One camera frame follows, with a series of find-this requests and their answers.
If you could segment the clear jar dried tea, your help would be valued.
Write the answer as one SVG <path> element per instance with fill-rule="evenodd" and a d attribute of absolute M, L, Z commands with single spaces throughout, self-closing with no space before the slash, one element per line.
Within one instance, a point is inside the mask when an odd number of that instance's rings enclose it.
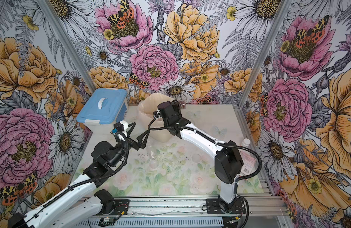
<path fill-rule="evenodd" d="M 148 140 L 146 150 L 150 159 L 155 160 L 157 158 L 156 142 L 153 139 Z"/>

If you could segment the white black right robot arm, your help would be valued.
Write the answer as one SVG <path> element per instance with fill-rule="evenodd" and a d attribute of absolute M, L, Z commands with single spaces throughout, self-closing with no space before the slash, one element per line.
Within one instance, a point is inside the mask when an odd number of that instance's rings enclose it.
<path fill-rule="evenodd" d="M 243 167 L 243 160 L 237 144 L 223 142 L 211 137 L 195 127 L 191 121 L 182 117 L 177 100 L 162 102 L 157 106 L 154 116 L 162 118 L 162 129 L 188 141 L 213 158 L 214 172 L 221 181 L 219 207 L 224 213 L 230 213 L 237 198 L 237 182 Z"/>

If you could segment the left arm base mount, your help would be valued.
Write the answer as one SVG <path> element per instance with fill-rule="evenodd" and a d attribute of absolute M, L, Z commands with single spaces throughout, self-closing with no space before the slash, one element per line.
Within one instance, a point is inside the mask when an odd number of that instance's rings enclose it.
<path fill-rule="evenodd" d="M 123 216 L 127 215 L 130 200 L 114 199 L 105 203 L 100 203 L 100 211 L 95 216 Z"/>

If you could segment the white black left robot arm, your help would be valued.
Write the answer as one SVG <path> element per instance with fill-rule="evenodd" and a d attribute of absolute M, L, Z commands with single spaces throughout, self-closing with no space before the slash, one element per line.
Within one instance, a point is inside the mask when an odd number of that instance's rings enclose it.
<path fill-rule="evenodd" d="M 98 191 L 103 183 L 119 173 L 127 164 L 131 149 L 144 149 L 150 131 L 132 140 L 135 123 L 121 121 L 114 125 L 112 134 L 116 145 L 102 141 L 96 144 L 92 164 L 68 187 L 36 209 L 8 220 L 9 228 L 71 228 L 78 222 L 97 214 L 111 214 L 116 210 L 112 195 Z"/>

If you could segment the clear jar lid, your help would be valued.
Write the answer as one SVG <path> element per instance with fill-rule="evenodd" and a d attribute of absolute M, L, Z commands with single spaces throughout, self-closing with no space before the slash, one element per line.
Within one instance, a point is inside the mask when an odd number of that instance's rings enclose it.
<path fill-rule="evenodd" d="M 159 167 L 159 163 L 157 160 L 151 160 L 149 162 L 149 168 L 152 170 L 156 170 Z"/>
<path fill-rule="evenodd" d="M 199 154 L 194 154 L 192 156 L 192 161 L 195 162 L 195 163 L 199 163 L 201 161 L 201 156 Z"/>

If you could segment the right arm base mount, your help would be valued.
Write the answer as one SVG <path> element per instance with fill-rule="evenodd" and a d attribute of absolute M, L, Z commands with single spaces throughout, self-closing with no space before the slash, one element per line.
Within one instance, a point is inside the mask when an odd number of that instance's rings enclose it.
<path fill-rule="evenodd" d="M 224 215 L 224 214 L 246 214 L 246 204 L 243 199 L 235 198 L 232 203 L 226 203 L 221 199 L 206 199 L 206 204 L 203 209 L 207 214 Z"/>

